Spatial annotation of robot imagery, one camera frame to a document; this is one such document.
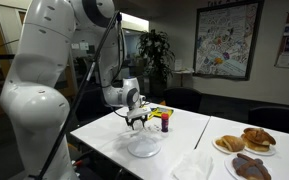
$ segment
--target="bread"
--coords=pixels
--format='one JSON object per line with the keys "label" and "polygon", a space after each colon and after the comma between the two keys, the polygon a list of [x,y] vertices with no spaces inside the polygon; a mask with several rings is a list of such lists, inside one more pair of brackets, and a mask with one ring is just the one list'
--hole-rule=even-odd
{"label": "bread", "polygon": [[242,134],[241,137],[245,143],[245,146],[250,148],[250,149],[253,149],[254,151],[267,152],[270,150],[269,145],[267,146],[267,145],[261,145],[261,144],[253,143],[252,141],[250,141],[246,138],[245,134]]}
{"label": "bread", "polygon": [[246,128],[244,133],[246,138],[255,144],[266,146],[269,146],[270,144],[276,144],[275,139],[262,128]]}
{"label": "bread", "polygon": [[225,135],[216,141],[216,144],[227,148],[231,152],[237,152],[244,149],[245,144],[243,140],[236,136]]}
{"label": "bread", "polygon": [[272,177],[261,159],[252,159],[244,154],[237,154],[232,165],[236,174],[248,180],[271,180]]}

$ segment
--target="potted plant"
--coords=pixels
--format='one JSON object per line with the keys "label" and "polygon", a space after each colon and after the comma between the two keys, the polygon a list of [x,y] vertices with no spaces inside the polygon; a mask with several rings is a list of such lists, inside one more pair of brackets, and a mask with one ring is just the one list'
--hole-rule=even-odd
{"label": "potted plant", "polygon": [[167,79],[172,76],[170,62],[175,55],[170,50],[167,33],[152,29],[141,34],[138,43],[140,56],[148,59],[144,76],[150,78],[150,91],[155,96],[162,96],[166,88]]}

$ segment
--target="plate of food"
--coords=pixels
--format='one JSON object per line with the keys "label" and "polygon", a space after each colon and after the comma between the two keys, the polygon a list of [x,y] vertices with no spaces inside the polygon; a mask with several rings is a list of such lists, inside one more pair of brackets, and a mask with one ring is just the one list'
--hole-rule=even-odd
{"label": "plate of food", "polygon": [[246,128],[241,138],[245,143],[245,150],[257,155],[271,156],[276,153],[275,139],[262,128]]}
{"label": "plate of food", "polygon": [[224,160],[229,173],[237,180],[272,179],[272,170],[261,159],[252,159],[242,154],[231,154]]}
{"label": "plate of food", "polygon": [[231,135],[216,137],[212,140],[212,144],[216,149],[226,154],[242,152],[245,147],[241,138]]}

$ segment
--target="pastry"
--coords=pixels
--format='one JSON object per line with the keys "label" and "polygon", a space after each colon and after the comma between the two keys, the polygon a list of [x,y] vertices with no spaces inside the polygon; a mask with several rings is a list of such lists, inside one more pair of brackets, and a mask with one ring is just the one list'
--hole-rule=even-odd
{"label": "pastry", "polygon": [[260,152],[267,152],[270,150],[270,146],[268,145],[261,145],[261,144],[256,144],[253,143],[252,141],[248,140],[245,136],[245,134],[242,134],[242,139],[245,143],[245,146],[253,149],[254,151],[260,151]]}
{"label": "pastry", "polygon": [[225,147],[231,152],[241,151],[245,147],[241,138],[230,135],[225,135],[221,139],[216,140],[216,144]]}
{"label": "pastry", "polygon": [[232,165],[236,174],[248,180],[270,180],[271,175],[261,159],[252,159],[244,154],[237,153]]}
{"label": "pastry", "polygon": [[262,128],[246,128],[244,130],[246,138],[253,143],[261,144],[261,145],[275,145],[275,139],[264,131]]}

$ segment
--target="napkin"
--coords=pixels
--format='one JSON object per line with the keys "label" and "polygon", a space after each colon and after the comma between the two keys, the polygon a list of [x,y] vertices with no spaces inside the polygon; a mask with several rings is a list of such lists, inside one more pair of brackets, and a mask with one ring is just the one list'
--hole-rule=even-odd
{"label": "napkin", "polygon": [[182,161],[173,170],[178,180],[206,180],[213,169],[213,159],[207,153],[193,150],[184,155]]}

